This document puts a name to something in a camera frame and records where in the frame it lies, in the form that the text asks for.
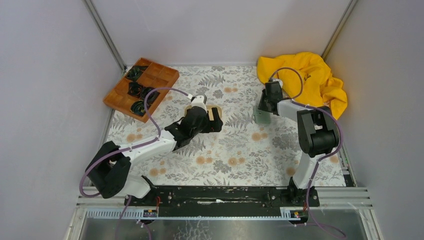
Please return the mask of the green card holder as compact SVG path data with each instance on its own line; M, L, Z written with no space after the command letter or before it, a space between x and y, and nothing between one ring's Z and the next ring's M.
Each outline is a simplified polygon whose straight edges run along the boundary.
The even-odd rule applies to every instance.
M256 107L253 108L253 119L254 122L259 125L268 125L271 123L270 113Z

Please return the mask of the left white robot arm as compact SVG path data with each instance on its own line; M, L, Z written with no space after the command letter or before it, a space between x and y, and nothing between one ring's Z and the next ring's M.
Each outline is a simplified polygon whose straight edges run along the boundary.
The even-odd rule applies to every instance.
M136 197L144 206L152 204L155 200L153 185L145 177L131 176L131 167L152 157L175 152L199 134L219 133L223 126L221 116L219 106L207 105L205 96L198 95L192 97L184 116L161 129L157 136L127 145L117 145L113 141L104 143L83 175L84 179L89 178L97 193L88 194L81 188L80 194L104 199L125 194Z

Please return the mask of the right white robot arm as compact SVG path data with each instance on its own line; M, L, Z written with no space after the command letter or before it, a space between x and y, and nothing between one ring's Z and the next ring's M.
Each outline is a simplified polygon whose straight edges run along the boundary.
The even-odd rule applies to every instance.
M321 161L330 157L341 143L339 128L329 107L312 107L284 98L278 81L264 84L258 109L296 121L301 159L287 187L287 201L301 205L312 193Z

